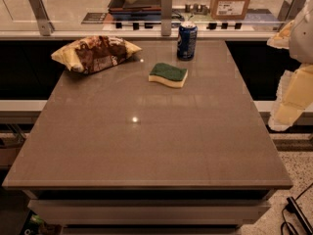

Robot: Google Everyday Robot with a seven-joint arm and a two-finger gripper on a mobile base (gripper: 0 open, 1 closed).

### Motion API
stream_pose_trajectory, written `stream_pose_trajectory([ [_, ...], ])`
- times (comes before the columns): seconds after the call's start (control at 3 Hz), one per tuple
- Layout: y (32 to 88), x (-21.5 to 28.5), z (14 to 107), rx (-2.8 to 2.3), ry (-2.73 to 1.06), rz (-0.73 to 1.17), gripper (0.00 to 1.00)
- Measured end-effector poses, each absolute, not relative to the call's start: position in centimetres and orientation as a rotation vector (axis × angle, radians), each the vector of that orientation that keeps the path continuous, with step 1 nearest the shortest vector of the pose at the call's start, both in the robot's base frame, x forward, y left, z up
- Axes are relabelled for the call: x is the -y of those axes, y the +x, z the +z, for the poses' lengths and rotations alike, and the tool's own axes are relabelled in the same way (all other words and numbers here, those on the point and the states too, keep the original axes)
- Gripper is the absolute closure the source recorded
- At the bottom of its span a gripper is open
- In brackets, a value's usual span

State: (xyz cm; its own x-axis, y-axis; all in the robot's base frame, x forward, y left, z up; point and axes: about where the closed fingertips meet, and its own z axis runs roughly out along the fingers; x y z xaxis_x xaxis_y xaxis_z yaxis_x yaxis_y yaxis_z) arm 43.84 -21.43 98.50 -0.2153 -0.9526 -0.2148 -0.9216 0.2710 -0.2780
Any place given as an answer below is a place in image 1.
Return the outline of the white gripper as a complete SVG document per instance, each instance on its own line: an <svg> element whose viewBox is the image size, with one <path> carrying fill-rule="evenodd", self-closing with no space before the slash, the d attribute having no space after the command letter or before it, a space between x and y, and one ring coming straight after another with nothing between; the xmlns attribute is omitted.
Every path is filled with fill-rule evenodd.
<svg viewBox="0 0 313 235"><path fill-rule="evenodd" d="M288 22L267 40L267 45L276 49L289 49L292 25L293 21ZM268 120L268 126L274 131L285 131L293 126L303 111L313 103L313 65L302 64L296 71L286 70L280 86L280 102L274 102Z"/></svg>

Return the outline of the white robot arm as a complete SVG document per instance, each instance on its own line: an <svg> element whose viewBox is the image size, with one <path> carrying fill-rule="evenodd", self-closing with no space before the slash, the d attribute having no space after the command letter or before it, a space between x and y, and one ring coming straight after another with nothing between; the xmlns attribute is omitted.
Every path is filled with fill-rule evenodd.
<svg viewBox="0 0 313 235"><path fill-rule="evenodd" d="M308 0L294 20L268 39L267 45L287 49L300 62L295 71L285 70L280 78L268 125L285 131L313 103L313 0Z"/></svg>

